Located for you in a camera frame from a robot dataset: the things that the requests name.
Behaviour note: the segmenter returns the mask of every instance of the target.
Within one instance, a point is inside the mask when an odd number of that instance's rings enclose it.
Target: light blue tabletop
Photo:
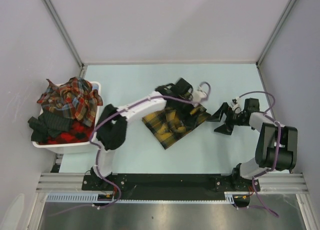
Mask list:
[[[90,65],[85,74],[86,80],[100,82],[104,106],[111,103],[115,107],[141,99],[157,86],[175,83],[180,77],[194,88],[202,81],[211,84],[209,101],[203,103],[211,114],[223,102],[243,93],[263,91],[254,64]],[[246,97],[258,98],[260,109],[267,109],[264,94]],[[255,156],[259,133],[244,126],[235,126],[231,136],[214,133],[219,125],[205,122],[164,150],[142,121],[131,123],[125,143],[116,150],[113,172],[231,173],[236,164]],[[60,173],[84,173],[94,164],[96,153],[65,154]]]

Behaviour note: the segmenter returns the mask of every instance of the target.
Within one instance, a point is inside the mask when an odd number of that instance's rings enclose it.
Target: white plastic basket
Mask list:
[[[99,82],[92,81],[90,82],[93,86],[97,86],[98,94],[101,95],[101,85]],[[95,123],[97,124],[99,119],[99,110],[100,106],[97,106],[96,108],[96,114],[95,114]],[[94,133],[93,141],[96,139],[97,133]],[[38,142],[32,141],[33,145],[37,148],[45,148],[52,152],[55,152],[57,154],[77,154],[77,153],[85,153],[90,151],[97,150],[96,147],[90,144],[90,142],[82,142],[82,143],[74,143],[74,144],[46,144],[46,145],[40,145]]]

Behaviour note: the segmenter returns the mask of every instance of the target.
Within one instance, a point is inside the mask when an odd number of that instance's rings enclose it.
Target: gray wall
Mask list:
[[[0,0],[0,26],[0,223],[23,193],[21,229],[40,173],[54,157],[33,147],[27,120],[40,111],[46,78],[65,82],[79,69],[41,0]]]
[[[320,213],[320,0],[299,0],[261,67],[275,115],[298,128],[296,172]]]

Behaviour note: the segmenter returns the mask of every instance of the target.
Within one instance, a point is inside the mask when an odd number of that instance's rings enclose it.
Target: black and yellow plaid cloth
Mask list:
[[[202,105],[195,107],[190,112],[190,115],[194,114],[197,116],[194,128],[184,126],[176,110],[172,108],[166,108],[144,116],[142,121],[158,139],[164,149],[167,149],[211,116]]]

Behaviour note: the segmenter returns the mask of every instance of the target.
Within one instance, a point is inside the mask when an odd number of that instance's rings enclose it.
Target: table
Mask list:
[[[211,114],[236,96],[264,90],[255,64],[89,65],[85,74],[86,80],[100,82],[104,106],[129,104],[180,77],[194,88],[202,81],[211,84],[209,101],[203,104]],[[264,94],[246,97],[258,98],[260,109],[267,109]],[[236,164],[254,157],[259,133],[240,126],[231,136],[214,133],[219,125],[205,122],[164,150],[142,121],[136,121],[129,125],[125,143],[116,150],[112,169],[116,173],[231,173]],[[96,153],[93,148],[89,153],[65,154],[59,172],[84,173],[94,164]]]

